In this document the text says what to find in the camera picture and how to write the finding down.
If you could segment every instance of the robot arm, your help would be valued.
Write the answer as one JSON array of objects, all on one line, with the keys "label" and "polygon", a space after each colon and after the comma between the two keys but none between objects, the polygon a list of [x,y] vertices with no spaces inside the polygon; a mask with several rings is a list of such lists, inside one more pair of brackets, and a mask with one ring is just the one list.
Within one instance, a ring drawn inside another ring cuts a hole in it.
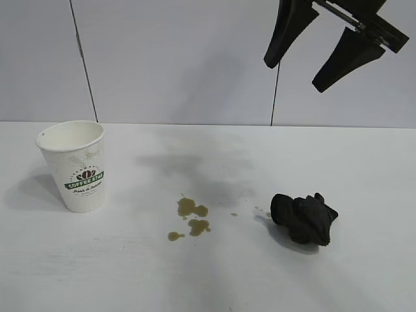
[{"label": "robot arm", "polygon": [[398,53],[409,40],[377,15],[385,0],[280,0],[278,20],[265,55],[268,67],[274,68],[296,38],[319,16],[312,7],[314,2],[355,28],[345,28],[331,57],[313,79],[319,92],[327,90],[353,70],[380,58],[385,52],[382,46]]}]

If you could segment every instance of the paper cup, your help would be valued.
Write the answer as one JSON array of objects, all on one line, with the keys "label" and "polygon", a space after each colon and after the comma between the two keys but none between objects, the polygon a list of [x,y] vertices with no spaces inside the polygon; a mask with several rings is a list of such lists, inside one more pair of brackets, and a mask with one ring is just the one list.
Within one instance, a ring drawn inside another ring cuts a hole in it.
[{"label": "paper cup", "polygon": [[104,129],[96,122],[64,122],[42,131],[44,154],[66,207],[86,213],[104,204]]}]

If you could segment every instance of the liquid puddle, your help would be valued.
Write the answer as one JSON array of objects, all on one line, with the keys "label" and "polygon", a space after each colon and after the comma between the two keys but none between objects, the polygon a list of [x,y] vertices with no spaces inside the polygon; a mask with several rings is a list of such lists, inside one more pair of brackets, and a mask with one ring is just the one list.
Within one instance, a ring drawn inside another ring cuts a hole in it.
[{"label": "liquid puddle", "polygon": [[200,236],[202,232],[211,232],[209,228],[209,222],[206,220],[189,220],[188,225],[190,226],[190,236]]},{"label": "liquid puddle", "polygon": [[198,216],[207,216],[208,208],[203,205],[196,206],[195,201],[190,198],[181,198],[178,201],[177,214],[182,217],[186,217],[194,213]]},{"label": "liquid puddle", "polygon": [[[188,216],[195,214],[194,218],[188,222],[188,225],[190,226],[189,235],[197,237],[204,231],[211,232],[207,220],[198,220],[198,217],[205,217],[208,215],[208,208],[204,205],[197,206],[194,200],[184,197],[183,194],[182,196],[183,197],[177,203],[177,215],[181,216],[182,220],[187,220]],[[174,242],[181,237],[185,237],[185,234],[179,234],[178,232],[170,232],[168,234],[168,240],[171,242]]]},{"label": "liquid puddle", "polygon": [[168,234],[168,240],[171,242],[174,242],[180,239],[181,237],[185,237],[185,234],[179,234],[178,232],[170,232]]}]

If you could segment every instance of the cup logo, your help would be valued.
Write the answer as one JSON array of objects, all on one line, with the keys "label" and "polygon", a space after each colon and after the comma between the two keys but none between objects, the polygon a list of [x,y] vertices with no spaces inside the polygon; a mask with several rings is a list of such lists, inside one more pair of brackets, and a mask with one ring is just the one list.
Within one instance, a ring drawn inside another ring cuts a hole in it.
[{"label": "cup logo", "polygon": [[79,174],[77,175],[77,179],[80,180],[84,180],[84,179],[88,179],[89,177],[92,177],[96,174],[95,170],[85,170],[83,172],[83,174]]},{"label": "cup logo", "polygon": [[70,182],[65,184],[73,193],[91,194],[102,183],[104,171],[97,166],[84,167],[75,171]]}]

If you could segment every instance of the black cloth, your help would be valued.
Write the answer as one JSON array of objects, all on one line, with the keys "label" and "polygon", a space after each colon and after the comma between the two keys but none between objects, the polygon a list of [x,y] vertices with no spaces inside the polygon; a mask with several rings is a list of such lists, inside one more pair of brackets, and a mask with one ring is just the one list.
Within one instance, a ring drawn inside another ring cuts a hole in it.
[{"label": "black cloth", "polygon": [[289,229],[292,241],[299,244],[314,242],[320,246],[330,243],[330,227],[338,213],[325,205],[319,193],[315,197],[295,200],[277,194],[273,197],[270,210],[274,223]]}]

